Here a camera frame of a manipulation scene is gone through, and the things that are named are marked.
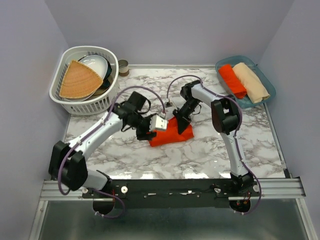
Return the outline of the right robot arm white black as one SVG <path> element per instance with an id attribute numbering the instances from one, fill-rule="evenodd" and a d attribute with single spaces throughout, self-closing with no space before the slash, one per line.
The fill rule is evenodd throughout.
<path id="1" fill-rule="evenodd" d="M 213 128 L 221 135 L 230 162 L 230 191 L 236 196 L 243 195 L 255 181 L 238 139 L 242 113 L 235 98 L 231 95 L 218 95 L 202 86 L 199 80 L 185 84 L 180 90 L 180 95 L 185 103 L 173 111 L 178 134 L 181 135 L 190 125 L 191 115 L 200 103 L 210 107 Z"/>

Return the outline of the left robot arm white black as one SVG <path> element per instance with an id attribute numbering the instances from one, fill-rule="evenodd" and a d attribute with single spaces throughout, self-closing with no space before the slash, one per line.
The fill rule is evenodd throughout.
<path id="1" fill-rule="evenodd" d="M 163 119 L 156 113 L 143 116 L 133 101 L 142 95 L 133 92 L 129 100 L 116 103 L 92 127 L 75 139 L 65 143 L 58 141 L 52 149 L 48 172 L 58 181 L 62 195 L 81 187 L 93 189 L 101 198 L 111 191 L 111 178 L 106 174 L 87 168 L 92 153 L 111 135 L 125 131 L 125 126 L 136 130 L 138 140 L 151 140 L 156 136 L 156 125 Z"/>

